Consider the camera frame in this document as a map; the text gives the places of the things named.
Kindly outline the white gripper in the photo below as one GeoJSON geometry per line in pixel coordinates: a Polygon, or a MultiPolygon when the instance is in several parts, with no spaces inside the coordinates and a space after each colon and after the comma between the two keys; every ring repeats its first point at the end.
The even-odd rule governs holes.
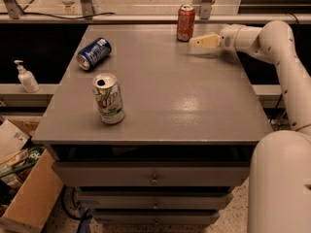
{"type": "Polygon", "coordinates": [[[241,24],[224,24],[220,36],[216,33],[205,34],[190,39],[190,45],[197,48],[213,49],[221,46],[224,50],[236,51],[235,41],[241,24]]]}

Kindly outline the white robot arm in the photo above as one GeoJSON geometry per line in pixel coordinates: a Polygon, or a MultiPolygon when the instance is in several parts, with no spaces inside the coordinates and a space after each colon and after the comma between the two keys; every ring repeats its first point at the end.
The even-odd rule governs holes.
{"type": "Polygon", "coordinates": [[[190,39],[199,48],[244,52],[272,64],[290,128],[257,144],[250,166],[248,233],[311,233],[311,77],[281,20],[263,27],[226,24],[190,39]]]}

